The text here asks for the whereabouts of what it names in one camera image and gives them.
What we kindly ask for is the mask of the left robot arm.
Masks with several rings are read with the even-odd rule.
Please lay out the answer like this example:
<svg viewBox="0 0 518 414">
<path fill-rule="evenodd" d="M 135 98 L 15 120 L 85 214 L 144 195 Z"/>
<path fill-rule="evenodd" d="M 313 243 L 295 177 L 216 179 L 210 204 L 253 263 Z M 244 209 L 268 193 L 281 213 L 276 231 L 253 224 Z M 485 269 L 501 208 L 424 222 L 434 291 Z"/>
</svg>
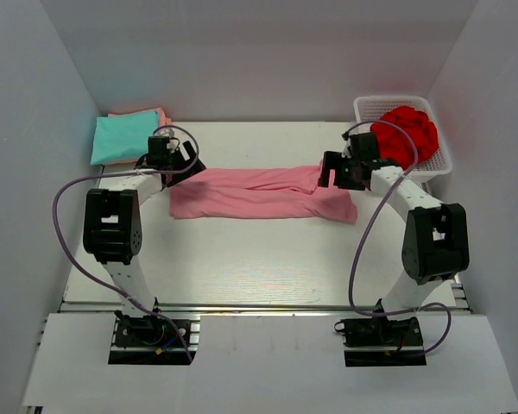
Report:
<svg viewBox="0 0 518 414">
<path fill-rule="evenodd" d="M 149 198 L 205 170 L 191 138 L 169 135 L 148 138 L 148 152 L 138 168 L 111 188 L 86 194 L 83 246 L 110 275 L 122 301 L 121 318 L 137 318 L 135 332 L 145 343 L 155 344 L 165 334 L 156 297 L 143 275 L 138 255 L 143 233 L 140 207 Z"/>
</svg>

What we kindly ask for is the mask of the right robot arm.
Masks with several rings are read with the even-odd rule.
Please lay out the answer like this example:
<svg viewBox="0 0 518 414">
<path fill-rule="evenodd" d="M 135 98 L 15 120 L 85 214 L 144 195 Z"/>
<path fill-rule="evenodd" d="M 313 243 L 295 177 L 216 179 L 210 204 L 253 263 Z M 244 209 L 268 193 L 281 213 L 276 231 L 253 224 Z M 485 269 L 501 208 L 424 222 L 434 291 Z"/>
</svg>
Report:
<svg viewBox="0 0 518 414">
<path fill-rule="evenodd" d="M 377 317 L 372 323 L 374 337 L 390 344 L 402 336 L 402 320 L 430 307 L 430 294 L 469 266 L 466 212 L 461 204 L 445 204 L 431 196 L 395 160 L 384 159 L 375 134 L 346 131 L 343 138 L 344 151 L 324 153 L 319 185 L 371 191 L 382 199 L 373 219 L 388 205 L 405 224 L 403 270 L 370 314 Z"/>
</svg>

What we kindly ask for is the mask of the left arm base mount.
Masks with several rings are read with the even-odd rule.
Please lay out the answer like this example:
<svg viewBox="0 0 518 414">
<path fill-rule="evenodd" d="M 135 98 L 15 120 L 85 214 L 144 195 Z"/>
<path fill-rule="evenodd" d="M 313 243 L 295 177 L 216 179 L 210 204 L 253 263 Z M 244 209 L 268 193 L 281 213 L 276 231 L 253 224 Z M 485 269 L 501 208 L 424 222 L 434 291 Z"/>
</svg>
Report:
<svg viewBox="0 0 518 414">
<path fill-rule="evenodd" d="M 183 338 L 193 358 L 199 345 L 199 321 L 129 317 L 115 311 L 108 364 L 112 366 L 189 366 Z"/>
</svg>

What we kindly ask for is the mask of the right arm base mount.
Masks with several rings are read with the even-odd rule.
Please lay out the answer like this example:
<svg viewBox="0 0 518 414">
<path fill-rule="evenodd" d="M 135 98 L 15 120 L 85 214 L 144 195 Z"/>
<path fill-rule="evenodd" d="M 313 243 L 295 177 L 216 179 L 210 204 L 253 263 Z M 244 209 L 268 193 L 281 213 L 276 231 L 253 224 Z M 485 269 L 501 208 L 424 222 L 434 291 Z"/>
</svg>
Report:
<svg viewBox="0 0 518 414">
<path fill-rule="evenodd" d="M 424 341 L 416 317 L 343 319 L 334 331 L 344 340 L 346 367 L 420 367 L 426 365 Z"/>
</svg>

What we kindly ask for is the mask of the pink t shirt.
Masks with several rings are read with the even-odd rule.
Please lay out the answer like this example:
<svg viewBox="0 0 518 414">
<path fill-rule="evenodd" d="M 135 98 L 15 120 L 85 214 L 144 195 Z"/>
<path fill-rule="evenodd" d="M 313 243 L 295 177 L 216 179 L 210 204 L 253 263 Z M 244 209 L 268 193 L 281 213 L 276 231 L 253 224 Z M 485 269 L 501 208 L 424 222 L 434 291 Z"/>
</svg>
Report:
<svg viewBox="0 0 518 414">
<path fill-rule="evenodd" d="M 175 219 L 293 219 L 319 217 L 354 224 L 358 210 L 347 190 L 318 185 L 320 166 L 210 168 L 169 190 Z"/>
</svg>

